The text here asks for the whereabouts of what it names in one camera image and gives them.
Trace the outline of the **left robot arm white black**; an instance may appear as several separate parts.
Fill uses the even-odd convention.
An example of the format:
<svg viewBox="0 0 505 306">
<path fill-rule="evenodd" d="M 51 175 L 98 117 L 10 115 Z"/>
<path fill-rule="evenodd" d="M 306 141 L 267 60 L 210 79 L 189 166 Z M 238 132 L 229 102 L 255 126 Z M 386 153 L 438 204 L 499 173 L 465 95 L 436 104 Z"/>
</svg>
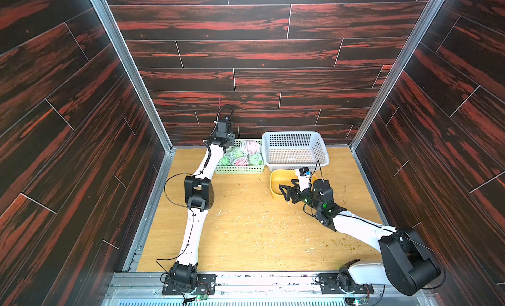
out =
<svg viewBox="0 0 505 306">
<path fill-rule="evenodd" d="M 188 220 L 183 244 L 169 279 L 189 292 L 197 286 L 199 243 L 206 216 L 214 204 L 212 177 L 226 150 L 234 144 L 235 133 L 218 131 L 206 144 L 206 154 L 199 168 L 185 177 L 185 204 Z"/>
</svg>

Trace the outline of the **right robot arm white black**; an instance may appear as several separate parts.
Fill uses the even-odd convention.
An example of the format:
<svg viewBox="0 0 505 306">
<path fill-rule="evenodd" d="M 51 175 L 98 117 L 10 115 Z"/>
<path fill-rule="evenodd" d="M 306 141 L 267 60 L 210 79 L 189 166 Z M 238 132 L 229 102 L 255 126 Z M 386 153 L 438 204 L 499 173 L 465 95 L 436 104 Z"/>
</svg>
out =
<svg viewBox="0 0 505 306">
<path fill-rule="evenodd" d="M 339 286 L 343 291 L 378 284 L 412 296 L 441 275 L 433 250 L 414 229 L 385 226 L 351 213 L 335 203 L 328 180 L 298 178 L 289 186 L 281 184 L 279 189 L 287 202 L 309 206 L 309 216 L 324 227 L 356 238 L 380 253 L 379 263 L 353 261 L 340 268 Z"/>
</svg>

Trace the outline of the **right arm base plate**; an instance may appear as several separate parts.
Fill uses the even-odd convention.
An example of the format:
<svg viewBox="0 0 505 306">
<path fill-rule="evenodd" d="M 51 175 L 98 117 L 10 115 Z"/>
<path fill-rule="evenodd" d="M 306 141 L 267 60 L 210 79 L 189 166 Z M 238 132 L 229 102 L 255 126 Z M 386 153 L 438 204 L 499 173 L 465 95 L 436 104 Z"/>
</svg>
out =
<svg viewBox="0 0 505 306">
<path fill-rule="evenodd" d="M 347 271 L 336 273 L 320 273 L 316 276 L 322 294 L 373 294 L 374 289 L 367 284 L 357 284 Z"/>
</svg>

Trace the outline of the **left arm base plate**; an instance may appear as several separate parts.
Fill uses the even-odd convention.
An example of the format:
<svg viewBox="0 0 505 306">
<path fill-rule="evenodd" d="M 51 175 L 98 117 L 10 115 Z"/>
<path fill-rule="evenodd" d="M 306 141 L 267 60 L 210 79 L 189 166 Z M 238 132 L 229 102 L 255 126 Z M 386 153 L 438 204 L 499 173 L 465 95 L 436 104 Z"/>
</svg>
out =
<svg viewBox="0 0 505 306">
<path fill-rule="evenodd" d="M 189 280 L 174 280 L 170 275 L 163 279 L 162 295 L 214 295 L 217 275 L 197 273 Z"/>
</svg>

